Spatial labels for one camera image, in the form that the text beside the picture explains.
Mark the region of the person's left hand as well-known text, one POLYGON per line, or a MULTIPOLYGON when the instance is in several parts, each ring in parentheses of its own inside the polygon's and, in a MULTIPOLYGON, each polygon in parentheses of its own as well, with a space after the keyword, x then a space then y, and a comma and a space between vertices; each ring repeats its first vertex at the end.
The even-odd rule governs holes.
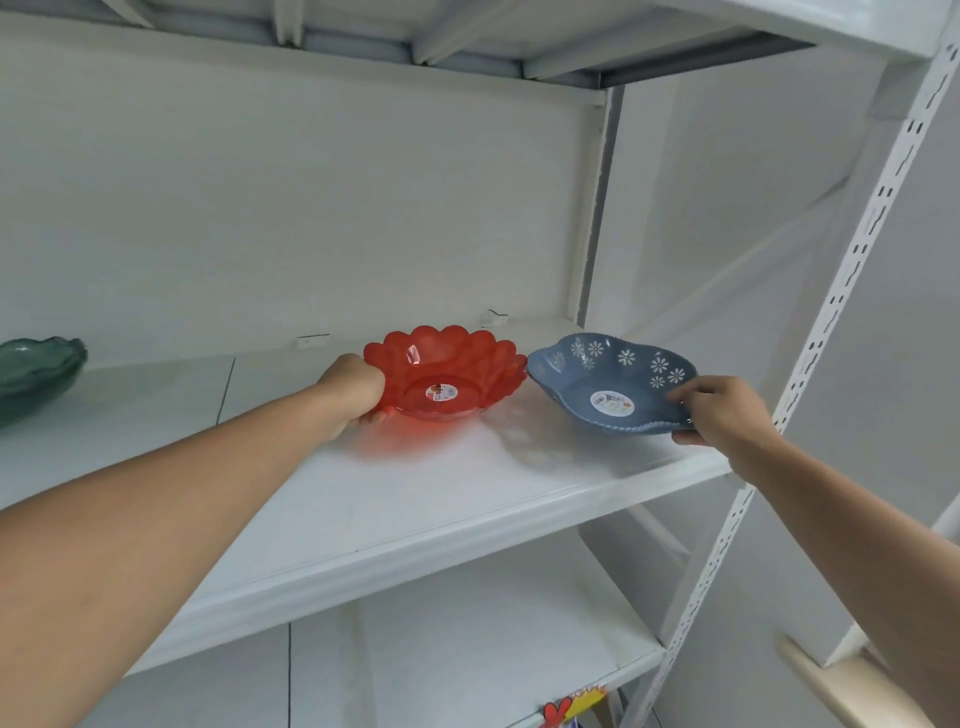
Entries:
POLYGON ((316 383, 321 441, 330 442, 344 431, 360 425, 360 417, 382 403, 387 378, 378 367, 355 353, 339 356, 316 383))

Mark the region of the person's right hand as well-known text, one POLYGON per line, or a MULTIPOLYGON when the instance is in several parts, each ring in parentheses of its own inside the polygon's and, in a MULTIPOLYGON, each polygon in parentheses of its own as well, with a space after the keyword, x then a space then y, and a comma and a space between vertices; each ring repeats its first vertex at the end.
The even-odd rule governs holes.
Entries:
POLYGON ((696 430, 706 445, 734 463, 772 452, 784 444, 763 398, 743 379, 700 375, 670 391, 667 400, 688 414, 687 430, 696 430))

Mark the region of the red translucent scalloped plastic bowl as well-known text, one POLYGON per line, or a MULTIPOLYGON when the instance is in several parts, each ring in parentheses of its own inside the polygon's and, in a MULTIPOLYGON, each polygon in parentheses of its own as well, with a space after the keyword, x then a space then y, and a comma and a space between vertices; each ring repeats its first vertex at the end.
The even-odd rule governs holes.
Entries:
POLYGON ((377 411, 446 422, 487 410, 527 378, 527 356, 514 342, 461 325, 420 325, 367 343, 366 364, 385 377, 377 411))

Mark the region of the blue floral scalloped bowl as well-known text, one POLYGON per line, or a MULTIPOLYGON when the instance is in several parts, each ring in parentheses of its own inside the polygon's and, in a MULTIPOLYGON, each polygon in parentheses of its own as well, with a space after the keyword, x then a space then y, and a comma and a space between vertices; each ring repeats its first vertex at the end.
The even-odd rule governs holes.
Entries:
POLYGON ((692 429, 689 411, 668 394, 698 371, 667 348, 578 332, 531 352, 526 370, 567 414, 601 431, 660 435, 692 429))

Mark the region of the person's left forearm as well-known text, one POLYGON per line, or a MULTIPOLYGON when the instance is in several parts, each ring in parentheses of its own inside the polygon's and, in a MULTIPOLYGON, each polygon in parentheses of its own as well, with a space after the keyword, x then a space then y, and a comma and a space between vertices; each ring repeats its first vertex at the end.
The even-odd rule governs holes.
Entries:
POLYGON ((352 418, 316 384, 0 512, 0 728, 74 728, 352 418))

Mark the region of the person's right forearm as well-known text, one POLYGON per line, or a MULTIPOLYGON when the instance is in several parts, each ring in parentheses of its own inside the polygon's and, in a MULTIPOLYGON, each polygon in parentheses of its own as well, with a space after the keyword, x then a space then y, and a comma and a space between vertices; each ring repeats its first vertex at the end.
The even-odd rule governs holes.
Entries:
POLYGON ((960 545, 777 432, 728 453, 936 728, 960 728, 960 545))

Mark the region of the white metal shelving unit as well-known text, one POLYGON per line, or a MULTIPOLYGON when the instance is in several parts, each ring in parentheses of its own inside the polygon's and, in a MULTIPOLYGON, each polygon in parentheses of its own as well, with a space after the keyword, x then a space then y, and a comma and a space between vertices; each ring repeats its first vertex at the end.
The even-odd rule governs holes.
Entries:
MULTIPOLYGON (((0 507, 392 331, 621 336, 782 431, 960 67, 960 0, 0 0, 0 341, 89 363, 0 507)), ((82 728, 653 705, 754 490, 528 380, 323 446, 82 728)))

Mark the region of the red and yellow shelf tag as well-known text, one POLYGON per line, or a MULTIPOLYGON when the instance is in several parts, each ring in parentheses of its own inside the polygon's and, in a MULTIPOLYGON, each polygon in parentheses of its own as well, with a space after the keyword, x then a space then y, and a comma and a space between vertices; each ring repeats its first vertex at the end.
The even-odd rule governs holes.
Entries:
POLYGON ((540 709, 537 728, 602 728, 594 709, 607 693, 606 686, 593 685, 548 701, 540 709))

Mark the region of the green translucent scalloped bowl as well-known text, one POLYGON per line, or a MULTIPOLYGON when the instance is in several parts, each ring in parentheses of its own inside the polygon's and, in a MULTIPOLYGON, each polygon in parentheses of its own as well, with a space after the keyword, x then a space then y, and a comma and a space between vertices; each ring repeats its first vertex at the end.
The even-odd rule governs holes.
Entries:
POLYGON ((79 338, 19 338, 0 344, 0 430, 66 394, 88 360, 87 346, 79 338))

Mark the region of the beige wooden rail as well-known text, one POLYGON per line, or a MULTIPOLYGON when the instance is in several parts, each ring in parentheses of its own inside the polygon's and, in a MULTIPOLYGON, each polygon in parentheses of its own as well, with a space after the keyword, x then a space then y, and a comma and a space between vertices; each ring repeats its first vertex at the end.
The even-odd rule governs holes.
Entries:
POLYGON ((790 637, 778 636, 775 649, 845 728, 934 728, 921 707, 872 657, 857 654, 823 667, 790 637))

